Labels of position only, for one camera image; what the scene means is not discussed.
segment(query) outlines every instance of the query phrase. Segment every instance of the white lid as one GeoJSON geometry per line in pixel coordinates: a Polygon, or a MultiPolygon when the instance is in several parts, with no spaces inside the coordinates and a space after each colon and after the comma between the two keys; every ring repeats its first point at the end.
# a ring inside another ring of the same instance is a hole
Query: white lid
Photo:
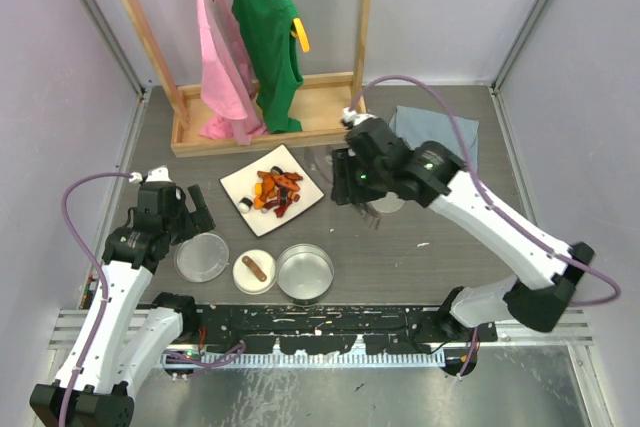
{"type": "Polygon", "coordinates": [[[175,254],[176,270],[189,282],[207,282],[222,273],[229,261],[229,247],[213,232],[198,234],[180,244],[175,254]]]}
{"type": "Polygon", "coordinates": [[[233,281],[236,283],[236,287],[245,294],[262,294],[273,287],[276,282],[276,261],[269,252],[264,250],[248,250],[241,254],[233,264],[233,281]],[[245,255],[251,257],[260,266],[260,269],[267,276],[267,280],[260,282],[249,267],[244,265],[242,258],[245,255]]]}

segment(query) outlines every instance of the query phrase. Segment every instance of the silver pot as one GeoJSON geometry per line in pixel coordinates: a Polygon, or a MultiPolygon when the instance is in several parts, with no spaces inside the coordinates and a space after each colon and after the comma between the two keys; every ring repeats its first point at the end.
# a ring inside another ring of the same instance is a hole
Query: silver pot
{"type": "Polygon", "coordinates": [[[333,282],[333,262],[327,253],[311,244],[285,250],[276,262],[278,286],[299,305],[311,305],[326,295],[333,282]]]}

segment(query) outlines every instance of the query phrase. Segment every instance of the pink shirt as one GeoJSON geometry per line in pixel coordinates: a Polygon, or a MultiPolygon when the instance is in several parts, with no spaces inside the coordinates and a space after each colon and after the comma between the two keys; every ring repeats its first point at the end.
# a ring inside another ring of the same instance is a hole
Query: pink shirt
{"type": "Polygon", "coordinates": [[[229,5],[216,0],[226,24],[227,44],[216,24],[213,4],[213,0],[197,0],[202,53],[200,98],[214,112],[200,135],[212,139],[235,137],[239,144],[248,145],[252,136],[266,132],[251,102],[253,69],[229,5]]]}

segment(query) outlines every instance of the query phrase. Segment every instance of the blue cloth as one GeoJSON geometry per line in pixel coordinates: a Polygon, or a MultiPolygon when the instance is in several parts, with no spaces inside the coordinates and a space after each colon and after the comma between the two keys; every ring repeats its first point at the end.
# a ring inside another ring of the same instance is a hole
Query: blue cloth
{"type": "MultiPolygon", "coordinates": [[[[456,117],[462,137],[465,141],[471,160],[475,168],[478,168],[478,125],[477,120],[463,119],[456,117]]],[[[441,143],[454,154],[464,159],[462,149],[456,139],[453,126],[449,117],[439,112],[416,109],[414,107],[398,106],[389,122],[391,130],[402,137],[409,147],[415,149],[427,140],[435,140],[441,143]]]]}

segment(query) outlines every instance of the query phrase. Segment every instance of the green shirt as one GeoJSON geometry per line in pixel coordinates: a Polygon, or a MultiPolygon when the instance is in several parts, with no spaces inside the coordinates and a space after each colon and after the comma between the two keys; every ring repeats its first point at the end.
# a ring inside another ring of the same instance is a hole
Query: green shirt
{"type": "Polygon", "coordinates": [[[291,0],[233,0],[231,9],[260,81],[258,105],[269,132],[300,132],[300,121],[289,118],[293,94],[302,85],[298,70],[291,0]]]}

